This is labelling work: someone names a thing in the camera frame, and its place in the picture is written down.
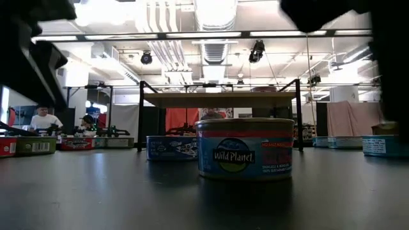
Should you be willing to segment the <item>olive brown bag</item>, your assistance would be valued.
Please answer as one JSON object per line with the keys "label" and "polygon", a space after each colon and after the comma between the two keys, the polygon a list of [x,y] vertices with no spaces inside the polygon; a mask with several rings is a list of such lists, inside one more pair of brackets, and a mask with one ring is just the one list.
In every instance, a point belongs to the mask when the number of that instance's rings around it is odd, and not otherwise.
{"label": "olive brown bag", "polygon": [[396,122],[379,123],[371,127],[373,135],[398,135],[399,126]]}

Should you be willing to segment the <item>red tin can white patch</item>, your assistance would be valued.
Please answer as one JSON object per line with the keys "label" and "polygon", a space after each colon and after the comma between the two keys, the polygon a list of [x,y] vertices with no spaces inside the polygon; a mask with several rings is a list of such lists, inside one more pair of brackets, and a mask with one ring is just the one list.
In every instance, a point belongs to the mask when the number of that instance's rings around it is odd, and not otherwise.
{"label": "red tin can white patch", "polygon": [[16,137],[0,137],[0,158],[13,157],[16,153]]}

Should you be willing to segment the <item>teal can white text label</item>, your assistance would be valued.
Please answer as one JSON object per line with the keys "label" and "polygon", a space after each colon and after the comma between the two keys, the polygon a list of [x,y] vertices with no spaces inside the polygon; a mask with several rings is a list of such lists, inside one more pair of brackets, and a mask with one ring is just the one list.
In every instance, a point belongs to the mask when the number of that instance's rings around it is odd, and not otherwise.
{"label": "teal can white text label", "polygon": [[397,135],[365,135],[362,137],[362,150],[365,156],[398,157],[401,147]]}

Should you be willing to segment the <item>red fish-print tin can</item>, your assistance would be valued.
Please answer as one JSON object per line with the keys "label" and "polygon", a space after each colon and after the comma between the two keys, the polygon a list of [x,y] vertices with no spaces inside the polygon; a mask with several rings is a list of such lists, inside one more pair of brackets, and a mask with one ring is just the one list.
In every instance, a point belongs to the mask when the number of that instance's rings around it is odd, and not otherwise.
{"label": "red fish-print tin can", "polygon": [[81,151],[95,149],[95,140],[90,137],[64,137],[59,147],[62,151]]}

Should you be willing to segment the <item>black background rig frame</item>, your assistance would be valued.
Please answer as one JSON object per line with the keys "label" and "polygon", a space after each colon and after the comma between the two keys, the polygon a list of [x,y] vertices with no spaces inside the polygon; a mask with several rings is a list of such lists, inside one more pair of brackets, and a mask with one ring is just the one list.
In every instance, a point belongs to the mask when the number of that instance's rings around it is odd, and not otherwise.
{"label": "black background rig frame", "polygon": [[66,104],[70,105],[70,98],[71,96],[74,96],[74,94],[76,94],[76,92],[80,89],[95,89],[95,90],[103,90],[103,89],[109,89],[109,108],[108,108],[108,115],[107,115],[107,119],[108,119],[108,127],[111,126],[111,119],[112,119],[112,103],[113,103],[113,92],[114,92],[114,88],[113,86],[110,85],[105,85],[102,83],[99,83],[98,85],[92,85],[92,84],[88,84],[85,86],[64,86],[63,89],[66,90]]}

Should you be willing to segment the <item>blue background screen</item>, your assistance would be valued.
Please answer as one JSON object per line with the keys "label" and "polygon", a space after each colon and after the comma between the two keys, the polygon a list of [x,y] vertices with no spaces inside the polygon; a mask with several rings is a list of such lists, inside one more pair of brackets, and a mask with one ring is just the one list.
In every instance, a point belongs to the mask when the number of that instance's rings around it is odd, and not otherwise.
{"label": "blue background screen", "polygon": [[15,125],[29,125],[32,117],[36,114],[35,105],[16,106],[15,108]]}

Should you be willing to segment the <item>green label tin can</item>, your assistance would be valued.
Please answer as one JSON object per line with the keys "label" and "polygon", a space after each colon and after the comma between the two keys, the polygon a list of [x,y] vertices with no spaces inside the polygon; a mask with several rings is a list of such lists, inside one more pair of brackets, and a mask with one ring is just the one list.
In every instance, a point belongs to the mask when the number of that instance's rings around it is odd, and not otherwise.
{"label": "green label tin can", "polygon": [[56,137],[18,137],[16,156],[54,154],[57,146]]}

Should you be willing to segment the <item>silver ventilation duct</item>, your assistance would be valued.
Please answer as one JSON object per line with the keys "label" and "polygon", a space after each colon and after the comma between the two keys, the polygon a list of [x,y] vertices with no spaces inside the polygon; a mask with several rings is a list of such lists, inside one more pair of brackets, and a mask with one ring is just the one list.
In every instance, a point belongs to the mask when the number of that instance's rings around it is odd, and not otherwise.
{"label": "silver ventilation duct", "polygon": [[[225,32],[235,26],[238,0],[194,0],[194,13],[198,31]],[[203,40],[203,60],[208,65],[221,65],[228,53],[228,40]]]}

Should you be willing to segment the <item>white round column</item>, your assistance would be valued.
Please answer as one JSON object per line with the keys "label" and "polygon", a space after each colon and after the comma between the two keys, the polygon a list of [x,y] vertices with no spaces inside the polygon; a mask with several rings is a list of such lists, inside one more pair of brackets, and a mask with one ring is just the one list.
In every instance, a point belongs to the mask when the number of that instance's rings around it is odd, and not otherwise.
{"label": "white round column", "polygon": [[357,86],[337,86],[330,89],[330,102],[359,102]]}

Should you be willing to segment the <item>black table mat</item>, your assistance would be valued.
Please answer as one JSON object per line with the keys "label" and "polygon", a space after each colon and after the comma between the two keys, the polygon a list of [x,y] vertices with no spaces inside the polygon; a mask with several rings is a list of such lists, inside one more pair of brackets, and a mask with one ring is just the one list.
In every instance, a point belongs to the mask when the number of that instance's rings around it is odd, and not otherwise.
{"label": "black table mat", "polygon": [[0,230],[323,229],[409,230],[409,160],[307,148],[252,183],[132,149],[0,159]]}

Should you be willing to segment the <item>black overhead beam light strips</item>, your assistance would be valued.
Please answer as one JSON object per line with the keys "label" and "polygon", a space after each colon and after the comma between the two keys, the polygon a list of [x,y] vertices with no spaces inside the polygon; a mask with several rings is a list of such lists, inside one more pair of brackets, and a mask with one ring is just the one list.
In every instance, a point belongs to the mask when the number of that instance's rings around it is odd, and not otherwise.
{"label": "black overhead beam light strips", "polygon": [[34,37],[34,41],[50,42],[132,42],[153,40],[229,40],[275,38],[335,38],[370,37],[369,29],[322,29],[312,33],[295,30],[275,31],[191,31],[159,33],[111,33],[111,34],[55,34]]}

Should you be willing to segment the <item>wooden shelf black metal legs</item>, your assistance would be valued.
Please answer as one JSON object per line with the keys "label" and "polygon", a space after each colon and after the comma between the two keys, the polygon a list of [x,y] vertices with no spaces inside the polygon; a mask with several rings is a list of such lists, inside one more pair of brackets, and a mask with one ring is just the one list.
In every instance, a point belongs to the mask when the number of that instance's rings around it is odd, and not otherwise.
{"label": "wooden shelf black metal legs", "polygon": [[300,80],[295,79],[284,85],[277,92],[243,92],[230,91],[225,93],[159,93],[142,80],[139,84],[139,113],[137,150],[143,148],[144,102],[160,108],[276,108],[290,103],[292,99],[297,104],[298,150],[304,150],[302,137],[302,111],[300,96]]}

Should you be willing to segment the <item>silver can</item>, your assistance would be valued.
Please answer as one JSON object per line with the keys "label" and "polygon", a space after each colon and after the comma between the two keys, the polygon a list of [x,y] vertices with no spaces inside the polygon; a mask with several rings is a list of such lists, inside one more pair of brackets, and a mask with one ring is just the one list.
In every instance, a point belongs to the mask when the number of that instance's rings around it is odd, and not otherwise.
{"label": "silver can", "polygon": [[197,160],[197,139],[194,136],[147,136],[146,153],[152,161]]}

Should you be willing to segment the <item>pink cloth cover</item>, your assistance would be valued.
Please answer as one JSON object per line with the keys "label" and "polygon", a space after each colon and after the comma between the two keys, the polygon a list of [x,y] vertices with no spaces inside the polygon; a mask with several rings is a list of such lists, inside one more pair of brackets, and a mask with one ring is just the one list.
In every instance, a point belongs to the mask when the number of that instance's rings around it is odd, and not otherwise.
{"label": "pink cloth cover", "polygon": [[372,127],[383,118],[375,102],[330,102],[327,104],[328,136],[360,137],[372,135]]}

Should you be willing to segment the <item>person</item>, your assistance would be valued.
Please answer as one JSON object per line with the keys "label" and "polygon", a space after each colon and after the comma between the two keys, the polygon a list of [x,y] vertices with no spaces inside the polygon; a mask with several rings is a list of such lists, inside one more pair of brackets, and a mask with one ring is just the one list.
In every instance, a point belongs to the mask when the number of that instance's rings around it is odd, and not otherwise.
{"label": "person", "polygon": [[96,136],[95,120],[93,116],[87,114],[81,118],[81,125],[75,129],[75,134],[86,137]]}
{"label": "person", "polygon": [[34,132],[37,129],[47,129],[52,125],[57,125],[58,128],[62,128],[63,124],[59,118],[53,114],[49,114],[49,108],[38,104],[36,106],[37,114],[34,115],[31,119],[29,125],[29,131]]}
{"label": "person", "polygon": [[224,119],[224,117],[221,114],[219,114],[215,108],[207,108],[204,116],[201,117],[201,120],[208,119]]}

